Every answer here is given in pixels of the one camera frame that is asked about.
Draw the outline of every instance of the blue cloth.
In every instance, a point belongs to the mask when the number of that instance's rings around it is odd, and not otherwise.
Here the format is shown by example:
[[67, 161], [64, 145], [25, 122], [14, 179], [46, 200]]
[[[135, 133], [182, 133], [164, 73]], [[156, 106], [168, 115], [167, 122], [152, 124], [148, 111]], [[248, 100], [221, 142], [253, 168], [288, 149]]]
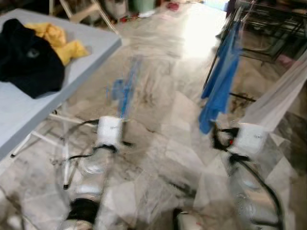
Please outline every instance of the blue cloth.
[[127, 80], [118, 79], [113, 83], [112, 99], [119, 100], [118, 102], [118, 116], [127, 119], [130, 102], [133, 97], [136, 81], [137, 71], [141, 65], [141, 58], [134, 57], [132, 59], [132, 66], [128, 74]]
[[200, 129], [205, 134], [210, 132], [211, 121], [216, 120], [219, 112], [226, 113], [229, 93], [242, 50], [236, 44], [239, 27], [239, 23], [234, 24], [224, 40], [218, 52], [219, 60], [201, 95], [202, 99], [208, 97], [208, 101], [199, 116]]

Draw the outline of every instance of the marble floor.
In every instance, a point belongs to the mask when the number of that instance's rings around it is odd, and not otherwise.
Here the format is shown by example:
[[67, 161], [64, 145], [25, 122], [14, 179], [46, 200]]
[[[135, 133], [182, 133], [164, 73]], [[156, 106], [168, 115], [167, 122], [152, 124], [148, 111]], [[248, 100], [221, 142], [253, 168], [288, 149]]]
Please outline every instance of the marble floor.
[[[225, 13], [202, 4], [181, 4], [150, 18], [117, 25], [123, 46], [71, 98], [70, 113], [81, 119], [115, 115], [106, 87], [127, 74], [131, 57], [142, 56], [139, 81], [125, 140], [108, 180], [97, 230], [172, 229], [171, 212], [199, 212], [207, 230], [241, 229], [227, 190], [226, 153], [212, 149], [199, 131], [199, 97], [209, 71]], [[274, 66], [241, 58], [234, 92], [259, 98], [280, 77]], [[262, 176], [277, 192], [287, 230], [307, 228], [306, 87], [255, 156]], [[231, 98], [227, 115], [238, 120], [248, 104]], [[37, 131], [58, 140], [60, 124], [46, 120]], [[92, 130], [70, 138], [75, 154], [88, 149]], [[58, 149], [32, 138], [15, 159], [0, 163], [0, 230], [55, 230], [67, 214], [66, 195], [56, 185], [50, 160]], [[77, 169], [73, 181], [81, 175]]]

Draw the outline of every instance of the yellow cloth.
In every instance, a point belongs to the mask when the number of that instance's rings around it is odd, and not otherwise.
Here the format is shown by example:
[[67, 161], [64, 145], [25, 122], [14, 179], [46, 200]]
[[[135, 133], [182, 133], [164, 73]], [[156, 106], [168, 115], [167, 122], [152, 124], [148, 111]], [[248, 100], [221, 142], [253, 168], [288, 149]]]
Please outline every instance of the yellow cloth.
[[35, 30], [36, 36], [47, 40], [64, 65], [67, 65], [72, 58], [89, 55], [80, 41], [67, 43], [65, 31], [59, 26], [51, 23], [29, 23], [25, 27]]

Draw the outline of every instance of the black jacket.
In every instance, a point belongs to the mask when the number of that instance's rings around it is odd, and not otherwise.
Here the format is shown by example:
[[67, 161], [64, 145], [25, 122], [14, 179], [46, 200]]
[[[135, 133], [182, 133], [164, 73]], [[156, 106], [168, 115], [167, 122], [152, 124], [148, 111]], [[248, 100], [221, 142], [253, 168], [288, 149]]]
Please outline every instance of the black jacket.
[[48, 41], [17, 19], [4, 23], [0, 34], [0, 81], [9, 81], [36, 98], [59, 91], [64, 75], [65, 68]]

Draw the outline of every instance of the hanging cloth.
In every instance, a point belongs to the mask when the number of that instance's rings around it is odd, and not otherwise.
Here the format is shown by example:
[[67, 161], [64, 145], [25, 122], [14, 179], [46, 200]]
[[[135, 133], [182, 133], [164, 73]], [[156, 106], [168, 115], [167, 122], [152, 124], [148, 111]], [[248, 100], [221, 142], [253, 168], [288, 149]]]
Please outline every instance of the hanging cloth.
[[255, 103], [249, 106], [242, 123], [252, 123], [272, 132], [283, 118], [307, 80], [307, 51]]
[[226, 113], [229, 92], [242, 50], [236, 42], [239, 28], [240, 23], [235, 23], [224, 40], [218, 52], [219, 60], [201, 95], [202, 99], [208, 97], [199, 116], [200, 129], [205, 134], [211, 130], [211, 121], [217, 118], [219, 112]]

